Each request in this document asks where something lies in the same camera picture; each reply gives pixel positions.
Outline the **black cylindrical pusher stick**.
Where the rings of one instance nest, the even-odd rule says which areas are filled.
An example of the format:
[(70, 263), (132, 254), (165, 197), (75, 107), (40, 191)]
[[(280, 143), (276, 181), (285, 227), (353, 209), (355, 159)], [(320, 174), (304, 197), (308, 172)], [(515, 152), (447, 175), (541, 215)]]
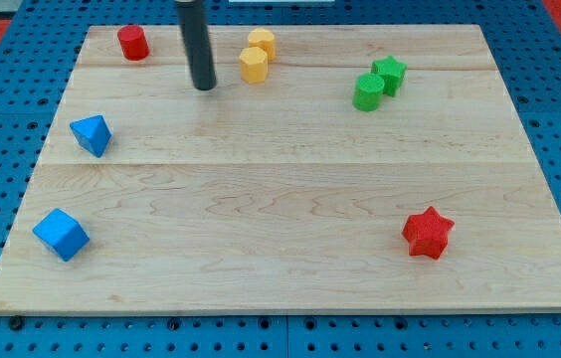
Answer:
[(174, 3), (192, 84), (196, 90), (211, 90), (217, 79), (204, 2), (175, 0)]

